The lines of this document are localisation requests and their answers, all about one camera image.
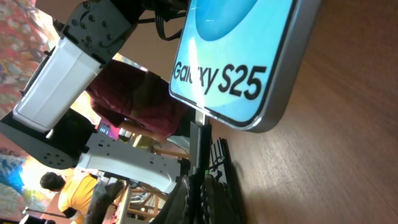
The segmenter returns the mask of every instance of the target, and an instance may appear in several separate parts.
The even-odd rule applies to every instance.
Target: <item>brown wooden surface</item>
[[[278,126],[213,132],[249,223],[398,223],[398,1],[324,1]]]

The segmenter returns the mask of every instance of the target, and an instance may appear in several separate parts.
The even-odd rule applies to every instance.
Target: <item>robotic arm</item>
[[[175,159],[113,141],[70,107],[123,46],[146,8],[173,17],[182,7],[184,2],[178,0],[81,3],[22,99],[1,120],[0,132],[51,168],[99,169],[171,192],[182,170]]]

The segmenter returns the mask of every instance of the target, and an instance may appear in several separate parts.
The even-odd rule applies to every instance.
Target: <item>blue circle graphic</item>
[[[196,25],[203,40],[218,40],[229,34],[257,0],[198,0]]]

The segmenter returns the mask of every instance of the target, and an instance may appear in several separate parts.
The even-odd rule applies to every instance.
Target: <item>white robotic arm segment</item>
[[[44,133],[51,130],[101,71],[100,63],[66,37],[14,108],[14,119]]]

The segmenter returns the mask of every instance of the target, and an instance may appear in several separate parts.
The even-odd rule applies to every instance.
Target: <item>person in maroon shirt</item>
[[[195,110],[172,98],[169,84],[152,72],[112,60],[86,91],[92,109],[115,127],[158,142],[190,137]]]

